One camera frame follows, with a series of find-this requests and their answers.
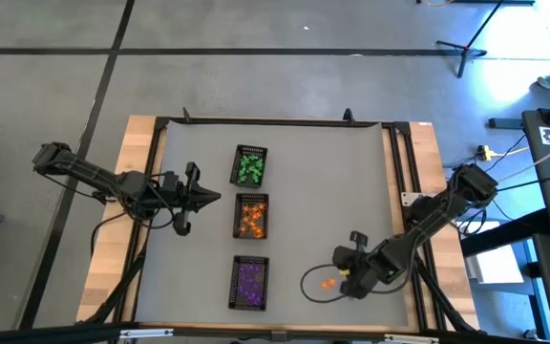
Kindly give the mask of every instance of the concrete floor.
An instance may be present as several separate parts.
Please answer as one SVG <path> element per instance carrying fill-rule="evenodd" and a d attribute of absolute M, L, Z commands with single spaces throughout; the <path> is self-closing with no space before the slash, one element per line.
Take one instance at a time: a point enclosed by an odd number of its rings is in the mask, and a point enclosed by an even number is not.
<path fill-rule="evenodd" d="M 109 48 L 124 5 L 0 0 L 0 47 Z M 436 39 L 465 44 L 491 8 L 413 0 L 143 0 L 122 46 L 433 49 Z M 550 91 L 533 84 L 550 73 L 550 0 L 503 7 L 476 46 L 489 54 L 470 63 L 462 79 L 454 74 L 458 58 L 445 57 L 120 56 L 88 159 L 113 168 L 129 115 L 180 115 L 182 106 L 193 116 L 285 118 L 339 118 L 350 107 L 362 119 L 433 122 L 444 162 L 471 156 L 479 144 L 504 152 L 521 133 L 489 130 L 487 118 L 550 107 Z M 76 146 L 105 59 L 0 56 L 0 212 L 8 216 L 0 225 L 0 330 L 15 326 L 60 193 L 31 172 L 32 156 L 41 142 Z M 518 154 L 491 173 L 503 176 L 530 161 Z M 529 171 L 508 183 L 534 178 Z M 542 207 L 535 185 L 497 200 L 512 217 Z M 99 204 L 75 197 L 36 326 L 74 322 L 101 213 Z M 503 218 L 491 207 L 489 215 Z M 518 316 L 529 306 L 502 297 L 476 293 L 483 329 L 515 336 L 531 327 Z"/>

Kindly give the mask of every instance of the bin of purple blocks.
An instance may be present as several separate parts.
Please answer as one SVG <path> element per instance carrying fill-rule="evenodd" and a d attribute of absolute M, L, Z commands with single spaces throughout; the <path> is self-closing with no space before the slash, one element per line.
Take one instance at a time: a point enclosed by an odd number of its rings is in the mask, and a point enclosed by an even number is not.
<path fill-rule="evenodd" d="M 228 308 L 242 311 L 266 310 L 267 285 L 268 258 L 235 256 Z"/>

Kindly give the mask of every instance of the workbench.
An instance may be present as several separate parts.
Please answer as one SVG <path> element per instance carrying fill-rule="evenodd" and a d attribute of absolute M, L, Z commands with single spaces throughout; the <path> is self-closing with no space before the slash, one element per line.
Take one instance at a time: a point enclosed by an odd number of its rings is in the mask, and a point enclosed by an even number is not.
<path fill-rule="evenodd" d="M 179 123 L 201 124 L 230 121 L 240 124 L 274 124 L 298 126 L 370 126 L 376 122 L 356 122 L 353 118 L 343 120 L 273 119 L 273 118 L 157 118 L 131 116 L 120 147 L 116 173 L 138 170 L 150 174 L 160 172 L 166 140 L 166 124 L 170 120 Z M 388 193 L 390 195 L 392 234 L 403 233 L 401 192 L 421 191 L 434 193 L 446 186 L 441 159 L 436 145 L 434 129 L 427 122 L 380 122 L 382 125 L 383 149 L 387 171 Z M 119 204 L 107 204 L 103 219 L 121 212 Z M 147 238 L 147 230 L 133 224 L 128 217 L 122 217 L 104 225 L 96 238 L 85 287 L 80 301 L 77 320 L 91 316 L 116 286 L 122 273 L 128 268 Z M 459 237 L 454 227 L 448 226 L 431 240 L 431 247 L 424 247 L 422 254 L 434 258 L 433 269 L 439 286 L 451 300 L 454 307 L 473 327 L 478 328 L 475 305 L 468 282 Z M 124 302 L 110 314 L 108 321 L 132 321 L 138 300 L 137 276 L 127 290 Z M 434 311 L 433 300 L 426 286 L 410 283 L 403 289 L 406 304 L 407 325 L 404 327 L 369 325 L 287 325 L 278 324 L 224 324 L 224 323 L 151 323 L 161 327 L 200 328 L 206 330 L 294 330 L 321 332 L 383 332 L 398 331 L 416 333 L 421 329 L 451 328 L 442 321 L 442 314 Z"/>

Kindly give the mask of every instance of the wooden board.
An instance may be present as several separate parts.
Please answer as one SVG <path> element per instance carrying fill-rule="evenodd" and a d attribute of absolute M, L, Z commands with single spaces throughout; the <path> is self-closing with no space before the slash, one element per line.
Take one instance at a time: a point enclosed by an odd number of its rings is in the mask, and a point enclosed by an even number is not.
<path fill-rule="evenodd" d="M 127 125 L 127 130 L 122 142 L 116 172 L 120 173 L 127 170 L 143 171 L 147 161 L 150 141 L 154 130 L 155 117 L 131 116 Z M 441 166 L 441 160 L 436 145 L 434 129 L 430 123 L 411 123 L 412 143 L 419 172 L 419 181 L 424 192 L 439 192 L 445 187 L 445 179 Z M 388 171 L 388 189 L 391 199 L 391 211 L 393 218 L 394 233 L 402 233 L 402 216 L 400 204 L 398 201 L 398 190 L 396 186 L 393 161 L 391 159 L 391 143 L 388 132 L 384 130 L 383 134 L 384 149 L 386 153 L 386 168 Z M 162 148 L 165 138 L 164 135 L 159 138 L 159 148 Z M 407 189 L 411 189 L 411 177 L 409 162 L 405 153 L 405 145 L 401 135 L 398 140 L 400 156 L 403 164 L 403 172 Z M 160 161 L 162 150 L 157 152 L 154 170 L 160 170 Z M 106 206 L 103 218 L 109 218 L 121 212 L 117 204 L 108 204 Z M 83 320 L 91 316 L 98 306 L 107 298 L 112 289 L 120 279 L 127 248 L 130 242 L 132 221 L 127 217 L 122 217 L 110 222 L 104 226 L 98 234 L 95 255 L 91 262 L 84 293 L 80 301 L 80 307 L 77 313 L 77 320 Z M 145 232 L 140 235 L 139 245 L 145 240 Z M 472 326 L 478 328 L 475 306 L 470 291 L 470 284 L 466 276 L 464 258 L 461 253 L 461 246 L 457 232 L 453 227 L 444 228 L 432 239 L 434 249 L 434 261 L 438 276 L 438 282 L 445 294 L 450 298 L 452 304 L 464 316 L 466 321 Z M 434 311 L 432 299 L 428 290 L 424 286 L 424 298 L 427 311 L 429 327 L 435 328 Z M 137 281 L 129 288 L 125 309 L 123 310 L 123 320 L 132 320 L 132 309 L 135 303 L 137 293 Z M 405 302 L 407 305 L 409 326 L 397 328 L 399 332 L 416 332 L 417 317 L 415 314 L 415 305 L 411 285 L 405 288 Z M 226 327 L 229 329 L 257 329 L 255 324 L 183 324 L 184 327 Z M 394 330 L 383 326 L 344 326 L 344 327 L 290 327 L 289 330 L 308 330 L 308 331 L 387 331 Z"/>

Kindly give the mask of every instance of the tripod stand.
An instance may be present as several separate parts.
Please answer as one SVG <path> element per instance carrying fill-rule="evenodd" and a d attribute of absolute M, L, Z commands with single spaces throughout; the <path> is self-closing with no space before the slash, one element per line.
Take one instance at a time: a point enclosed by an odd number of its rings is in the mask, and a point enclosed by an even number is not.
<path fill-rule="evenodd" d="M 448 47 L 453 47 L 453 48 L 457 48 L 457 49 L 462 50 L 462 52 L 461 52 L 462 60 L 459 64 L 459 69 L 457 70 L 457 77 L 462 77 L 462 75 L 464 74 L 464 67 L 466 67 L 466 61 L 468 60 L 469 54 L 476 53 L 476 54 L 473 54 L 472 57 L 480 57 L 480 56 L 484 56 L 484 55 L 487 54 L 487 51 L 485 51 L 485 50 L 473 49 L 473 43 L 475 43 L 476 38 L 481 34 L 483 29 L 485 29 L 485 26 L 487 25 L 487 23 L 489 23 L 490 19 L 492 19 L 494 14 L 496 14 L 497 9 L 499 9 L 500 5 L 502 5 L 503 2 L 504 2 L 504 0 L 499 0 L 497 2 L 497 5 L 494 7 L 492 12 L 489 13 L 489 16 L 487 17 L 487 19 L 485 19 L 483 24 L 481 24 L 481 27 L 478 28 L 478 31 L 473 36 L 473 39 L 471 39 L 470 42 L 466 46 L 461 46 L 459 44 L 450 43 L 450 42 L 436 41 L 436 44 L 444 45 L 444 46 L 448 46 Z"/>

